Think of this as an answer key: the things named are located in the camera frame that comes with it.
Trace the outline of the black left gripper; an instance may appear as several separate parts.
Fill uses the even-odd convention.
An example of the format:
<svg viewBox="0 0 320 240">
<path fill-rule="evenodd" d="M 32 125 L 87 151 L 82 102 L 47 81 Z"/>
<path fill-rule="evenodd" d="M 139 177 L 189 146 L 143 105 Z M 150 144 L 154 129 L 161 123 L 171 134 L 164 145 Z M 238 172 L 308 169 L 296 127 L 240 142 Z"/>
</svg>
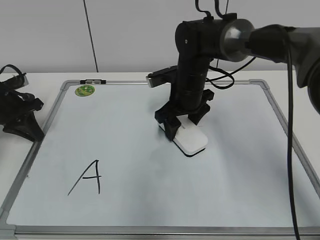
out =
<svg viewBox="0 0 320 240">
<path fill-rule="evenodd" d="M 0 82 L 0 124 L 4 133 L 40 142 L 45 134 L 33 112 L 40 111 L 44 103 L 31 93 L 17 91 L 27 84 L 26 73 L 13 75 Z"/>
</svg>

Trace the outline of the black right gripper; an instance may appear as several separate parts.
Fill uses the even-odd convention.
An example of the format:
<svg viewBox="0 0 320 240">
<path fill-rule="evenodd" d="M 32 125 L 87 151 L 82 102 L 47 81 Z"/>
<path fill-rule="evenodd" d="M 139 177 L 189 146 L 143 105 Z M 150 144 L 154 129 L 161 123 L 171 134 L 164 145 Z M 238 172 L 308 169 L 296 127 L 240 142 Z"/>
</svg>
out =
<svg viewBox="0 0 320 240">
<path fill-rule="evenodd" d="M 158 109 L 154 113 L 156 120 L 164 120 L 164 132 L 169 141 L 173 141 L 178 129 L 182 125 L 177 116 L 188 115 L 188 119 L 197 125 L 200 120 L 210 111 L 208 101 L 212 101 L 214 98 L 214 92 L 210 89 L 205 89 L 202 93 L 202 98 L 199 106 L 193 110 L 186 110 L 178 107 L 175 103 L 168 101 L 164 106 Z"/>
</svg>

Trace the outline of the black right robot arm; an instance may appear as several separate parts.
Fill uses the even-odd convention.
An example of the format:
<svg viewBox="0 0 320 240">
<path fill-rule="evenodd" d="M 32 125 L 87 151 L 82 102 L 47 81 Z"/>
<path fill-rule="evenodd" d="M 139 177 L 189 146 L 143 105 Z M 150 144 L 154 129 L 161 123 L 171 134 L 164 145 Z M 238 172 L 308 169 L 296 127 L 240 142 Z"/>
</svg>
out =
<svg viewBox="0 0 320 240">
<path fill-rule="evenodd" d="M 210 63 L 215 59 L 240 62 L 252 56 L 295 67 L 297 86 L 307 88 L 311 104 L 320 108 L 320 30 L 279 24 L 255 28 L 246 19 L 230 13 L 223 19 L 204 17 L 183 21 L 175 31 L 177 65 L 147 76 L 150 87 L 169 83 L 169 101 L 155 112 L 172 141 L 186 115 L 198 124 L 210 110 L 214 97 L 205 89 Z"/>
</svg>

